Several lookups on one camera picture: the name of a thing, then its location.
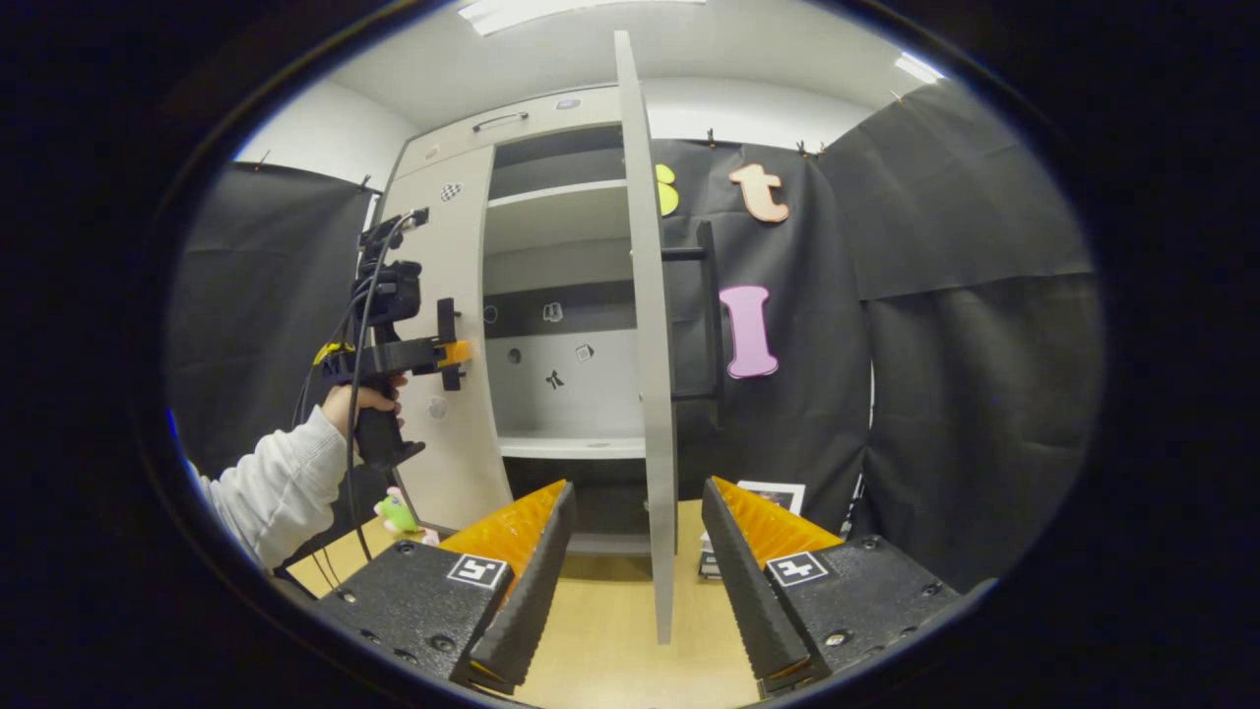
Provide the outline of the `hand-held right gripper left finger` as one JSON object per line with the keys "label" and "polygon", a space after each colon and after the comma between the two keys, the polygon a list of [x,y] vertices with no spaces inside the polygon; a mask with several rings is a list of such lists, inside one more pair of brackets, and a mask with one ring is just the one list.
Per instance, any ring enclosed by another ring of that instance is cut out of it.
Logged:
{"label": "hand-held right gripper left finger", "polygon": [[575,520],[573,485],[551,484],[437,545],[394,542],[316,613],[406,672],[513,694],[530,672]]}

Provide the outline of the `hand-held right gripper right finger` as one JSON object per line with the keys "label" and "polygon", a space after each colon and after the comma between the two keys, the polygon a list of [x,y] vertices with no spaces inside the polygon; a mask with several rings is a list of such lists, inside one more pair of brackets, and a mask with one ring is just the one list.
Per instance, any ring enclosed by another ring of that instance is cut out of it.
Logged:
{"label": "hand-held right gripper right finger", "polygon": [[724,479],[701,516],[761,696],[863,672],[963,599],[882,536],[843,542]]}

